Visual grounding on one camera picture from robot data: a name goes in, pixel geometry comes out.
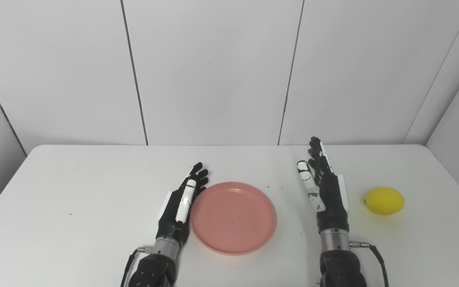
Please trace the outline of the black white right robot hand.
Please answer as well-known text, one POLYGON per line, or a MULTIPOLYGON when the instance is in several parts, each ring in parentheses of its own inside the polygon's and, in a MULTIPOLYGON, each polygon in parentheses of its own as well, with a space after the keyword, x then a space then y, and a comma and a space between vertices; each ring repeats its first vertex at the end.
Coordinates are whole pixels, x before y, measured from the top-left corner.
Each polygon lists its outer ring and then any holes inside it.
POLYGON ((297 171, 304 184, 308 200, 317 212, 319 232, 328 229, 348 232, 348 213, 341 193, 339 177, 333 172, 321 140, 312 136, 308 161, 297 162, 297 171))

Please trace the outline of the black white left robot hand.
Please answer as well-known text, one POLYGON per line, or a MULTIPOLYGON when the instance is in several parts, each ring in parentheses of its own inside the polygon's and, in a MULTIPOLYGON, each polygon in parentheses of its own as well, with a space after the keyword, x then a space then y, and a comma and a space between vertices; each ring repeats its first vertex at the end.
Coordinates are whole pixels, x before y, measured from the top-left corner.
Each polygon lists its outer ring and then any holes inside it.
POLYGON ((189 171, 189 174, 184 178, 178 189, 171 193, 165 210, 158 221, 156 239, 172 238, 177 241, 180 247, 184 246, 190 234, 189 220, 193 202, 206 190, 206 184, 209 182, 208 175, 209 171, 204 168, 202 162, 197 162, 193 165, 191 171, 189 171), (184 212, 186 215, 185 219, 177 220, 180 203, 184 198, 184 191, 190 187, 192 187, 192 196, 189 200, 189 207, 184 212))

